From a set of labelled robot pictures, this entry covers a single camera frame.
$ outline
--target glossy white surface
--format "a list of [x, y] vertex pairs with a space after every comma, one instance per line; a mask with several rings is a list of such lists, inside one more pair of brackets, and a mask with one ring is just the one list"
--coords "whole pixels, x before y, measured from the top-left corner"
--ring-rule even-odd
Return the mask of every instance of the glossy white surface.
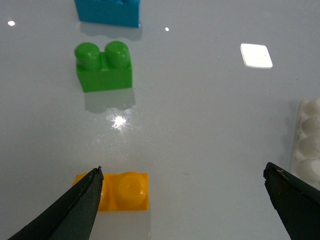
[[[72, 0], [1, 3], [0, 239], [100, 165], [149, 173], [150, 211], [99, 214], [91, 240], [289, 240], [263, 170], [288, 169], [299, 101], [319, 97], [319, 13], [142, 0], [131, 29], [81, 23]], [[112, 40], [130, 49], [134, 88], [84, 94], [74, 48]], [[246, 67], [241, 43], [267, 46], [273, 67]]]

